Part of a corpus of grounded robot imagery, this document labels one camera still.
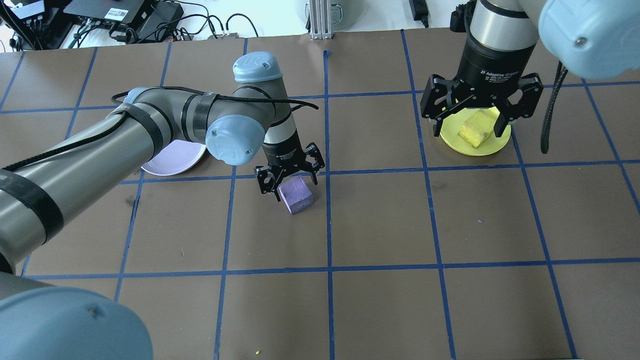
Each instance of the white floor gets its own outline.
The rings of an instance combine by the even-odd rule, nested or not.
[[[336,0],[336,3],[345,4],[354,0]],[[392,29],[412,29],[421,28],[422,23],[413,21],[409,0],[359,0],[364,3],[360,13],[346,14],[356,18],[353,25],[340,29],[339,31],[375,31]],[[305,3],[306,0],[190,0],[189,2],[205,5],[209,13],[218,16],[222,22],[233,13],[243,13],[255,24],[260,36],[274,37],[283,35],[300,35],[307,32],[305,29]],[[445,28],[449,26],[449,17],[456,5],[465,3],[465,0],[427,0],[429,6],[429,25],[432,28]],[[204,9],[199,6],[183,4],[184,15],[193,13],[204,13]],[[193,17],[179,23],[180,27],[185,27],[189,32],[200,29],[204,19]],[[214,22],[217,33],[222,31],[219,24]],[[62,47],[68,47],[73,39],[73,32],[77,26],[72,28]],[[240,37],[254,37],[253,29],[246,19],[241,17],[233,18],[229,23],[229,30],[238,33]],[[9,47],[9,39],[13,35],[13,30],[0,26],[0,40],[2,40],[6,51],[12,51]],[[195,40],[208,38],[211,32],[208,29],[195,36]],[[82,47],[122,45],[108,37],[107,31],[97,29],[88,34],[82,43]]]

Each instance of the power adapter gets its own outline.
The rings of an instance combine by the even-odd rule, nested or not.
[[[166,1],[160,1],[156,4],[155,10],[149,15],[149,18],[142,25],[140,30],[138,30],[138,38],[144,39],[141,42],[156,42],[156,38],[162,42],[169,36],[171,36],[171,30],[169,28],[164,28],[158,31],[156,34],[154,32],[158,28],[162,28],[166,25],[167,22],[172,22],[178,20],[184,15],[184,10],[182,10],[182,6],[178,3],[167,3]],[[172,22],[169,27],[176,28],[178,26],[177,22]]]
[[[426,0],[409,0],[411,14],[415,21],[421,21],[425,28],[429,27],[429,8]]]

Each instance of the purple foam block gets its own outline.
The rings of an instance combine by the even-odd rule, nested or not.
[[[295,214],[314,203],[314,196],[301,176],[282,183],[278,187],[278,191],[291,214]]]

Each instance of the yellow sponge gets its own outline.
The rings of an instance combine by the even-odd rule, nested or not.
[[[495,117],[488,112],[478,109],[462,125],[458,136],[468,142],[474,149],[477,149],[486,139],[493,134]]]

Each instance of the light blue joint cover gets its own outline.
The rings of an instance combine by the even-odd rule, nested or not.
[[[159,88],[133,88],[129,91],[129,93],[127,94],[127,97],[125,97],[122,102],[133,104],[133,102],[136,100],[138,96],[140,96],[140,94],[151,89],[159,89]]]
[[[47,286],[0,301],[0,359],[152,360],[140,318],[94,292]]]
[[[251,161],[264,142],[265,131],[255,119],[244,115],[227,115],[207,129],[207,150],[228,165]]]
[[[567,69],[585,79],[609,79],[640,69],[638,0],[548,0],[538,32]]]
[[[240,57],[234,63],[238,83],[259,83],[282,77],[278,60],[267,51],[255,51]]]

